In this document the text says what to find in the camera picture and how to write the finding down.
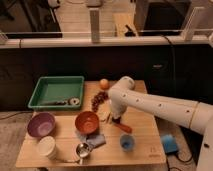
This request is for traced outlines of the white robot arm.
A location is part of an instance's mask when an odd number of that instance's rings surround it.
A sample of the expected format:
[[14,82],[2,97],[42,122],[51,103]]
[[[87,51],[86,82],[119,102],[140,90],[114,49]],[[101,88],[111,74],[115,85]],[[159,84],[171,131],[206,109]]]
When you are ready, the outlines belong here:
[[203,136],[196,171],[213,169],[213,105],[179,98],[144,94],[135,81],[121,77],[108,91],[112,117],[121,117],[128,106],[153,114]]

